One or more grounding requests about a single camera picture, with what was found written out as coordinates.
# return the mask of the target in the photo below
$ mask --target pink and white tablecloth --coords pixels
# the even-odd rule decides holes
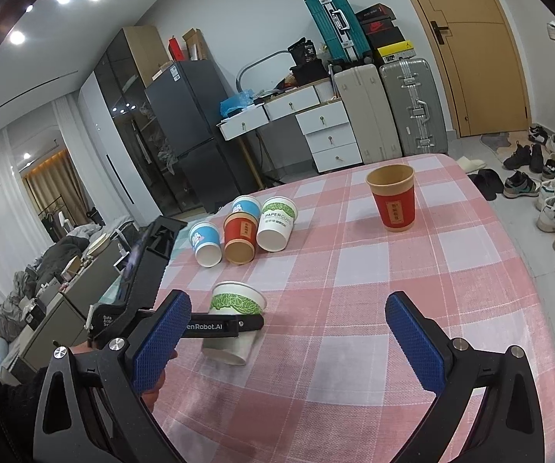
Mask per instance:
[[[248,283],[268,301],[247,366],[204,358],[200,340],[181,340],[167,366],[154,415],[189,463],[390,461],[434,400],[386,325],[386,297],[397,290],[450,337],[496,352],[525,349],[555,458],[555,341],[522,259],[454,160],[401,162],[416,171],[417,216],[407,232],[389,233],[380,221],[365,183],[375,164],[257,193],[299,208],[285,251],[241,267],[201,268],[191,248],[171,261],[158,304],[177,288],[207,311],[223,280]],[[226,214],[211,221],[221,226]],[[458,455],[481,395],[443,461]]]

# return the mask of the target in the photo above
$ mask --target gray suitcase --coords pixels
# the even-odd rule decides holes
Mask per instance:
[[[364,164],[402,156],[400,140],[378,69],[357,66],[335,75]]]
[[[446,153],[445,117],[430,65],[404,59],[380,67],[404,155]]]

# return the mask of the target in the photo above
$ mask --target blue gripper pad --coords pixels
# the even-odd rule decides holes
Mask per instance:
[[[134,357],[132,388],[137,394],[140,395],[155,386],[191,318],[192,302],[190,297],[181,291]]]
[[[395,293],[386,300],[385,317],[423,389],[442,393],[446,383],[442,356]]]

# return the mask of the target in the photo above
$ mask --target refrigerator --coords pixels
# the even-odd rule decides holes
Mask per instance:
[[[179,168],[209,213],[258,185],[236,140],[218,129],[228,95],[211,60],[177,61],[145,90]]]

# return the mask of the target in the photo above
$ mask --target black slipper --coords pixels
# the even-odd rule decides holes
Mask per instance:
[[[494,192],[500,195],[504,191],[504,183],[498,173],[492,169],[481,169],[479,175],[483,176],[487,186]]]
[[[492,189],[489,187],[489,185],[487,184],[487,181],[482,175],[470,174],[468,177],[470,177],[471,181],[481,192],[481,195],[483,195],[483,198],[485,200],[487,200],[488,202],[496,200],[496,193],[492,191]]]

